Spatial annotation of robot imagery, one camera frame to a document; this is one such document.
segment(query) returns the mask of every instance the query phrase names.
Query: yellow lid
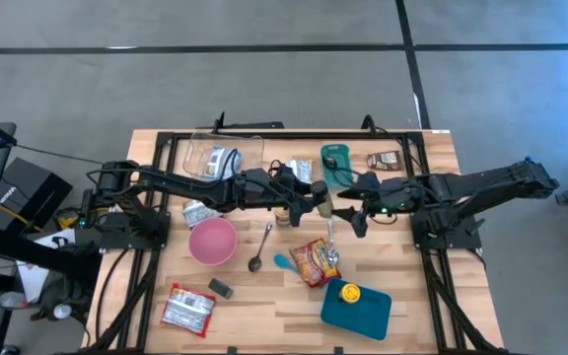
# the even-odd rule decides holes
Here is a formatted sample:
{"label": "yellow lid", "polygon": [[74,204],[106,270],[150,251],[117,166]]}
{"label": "yellow lid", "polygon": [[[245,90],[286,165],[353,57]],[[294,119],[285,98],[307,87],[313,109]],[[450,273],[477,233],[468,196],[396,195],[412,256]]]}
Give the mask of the yellow lid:
{"label": "yellow lid", "polygon": [[345,284],[341,289],[341,293],[339,295],[341,300],[353,304],[356,303],[361,298],[361,290],[355,284]]}

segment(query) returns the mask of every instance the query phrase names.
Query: snack bag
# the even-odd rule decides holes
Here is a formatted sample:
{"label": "snack bag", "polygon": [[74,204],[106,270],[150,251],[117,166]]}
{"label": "snack bag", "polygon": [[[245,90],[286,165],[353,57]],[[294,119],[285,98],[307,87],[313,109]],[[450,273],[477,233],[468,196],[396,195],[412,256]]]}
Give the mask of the snack bag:
{"label": "snack bag", "polygon": [[336,265],[327,257],[327,247],[323,239],[291,249],[290,252],[300,270],[300,276],[311,288],[326,284],[330,279],[341,278]]}
{"label": "snack bag", "polygon": [[216,298],[173,284],[166,303],[162,322],[183,327],[200,337],[205,337],[212,318]]}

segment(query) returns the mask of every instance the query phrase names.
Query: wooden tabletop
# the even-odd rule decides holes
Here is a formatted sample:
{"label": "wooden tabletop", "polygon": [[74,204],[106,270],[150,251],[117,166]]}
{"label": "wooden tabletop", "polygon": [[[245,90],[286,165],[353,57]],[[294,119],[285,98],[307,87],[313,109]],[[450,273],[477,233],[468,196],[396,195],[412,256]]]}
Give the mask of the wooden tabletop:
{"label": "wooden tabletop", "polygon": [[[128,159],[139,164],[151,164],[158,132],[135,130]],[[460,169],[451,134],[448,131],[422,132],[431,172],[458,174]],[[367,170],[367,154],[400,150],[397,143],[389,140],[375,141],[373,144],[366,140],[266,140],[264,167],[268,168],[274,159],[313,160],[316,162],[314,176],[320,177],[320,148],[330,143],[346,143],[349,146],[350,161],[356,171]],[[177,151],[175,173],[180,175],[185,174],[182,163],[186,145],[187,141],[181,141]],[[168,152],[164,153],[162,167],[166,165],[166,157]],[[404,173],[378,175],[382,179],[403,176]],[[335,208],[356,202],[345,199],[333,201]],[[399,216],[397,222],[390,226],[370,221],[367,237],[362,239],[356,238],[348,223],[341,220],[335,220],[334,223],[335,244],[340,254],[338,268],[343,279],[391,296],[388,335],[385,340],[377,341],[322,323],[320,310],[325,289],[308,288],[299,275],[279,269],[272,261],[276,253],[288,255],[291,248],[318,238],[327,239],[326,223],[316,211],[304,215],[299,228],[275,226],[262,250],[262,268],[250,273],[247,268],[249,259],[257,253],[265,225],[274,222],[273,213],[260,209],[226,214],[225,218],[238,230],[239,245],[228,262],[209,267],[198,263],[189,254],[189,229],[181,214],[184,202],[184,198],[170,197],[172,230],[159,263],[147,353],[223,353],[228,346],[237,346],[241,353],[331,353],[335,346],[344,347],[345,353],[350,354],[437,352],[422,261],[419,251],[413,246],[408,216]],[[104,283],[108,269],[118,254],[119,251],[105,254],[98,285]],[[461,307],[487,340],[503,346],[483,265],[465,250],[450,250],[449,258]],[[109,326],[123,305],[132,259],[133,252],[130,251],[109,280],[101,314],[101,332]],[[142,274],[147,263],[148,259],[144,258]],[[231,300],[225,300],[216,295],[217,303],[206,338],[160,323],[173,283],[215,295],[207,288],[212,277],[233,288],[234,296]],[[88,321],[91,334],[95,334],[100,288],[96,288]],[[447,341],[453,346],[455,342],[452,340],[448,311],[445,306],[442,306],[442,310]],[[140,314],[138,306],[131,320],[129,345],[135,343]]]}

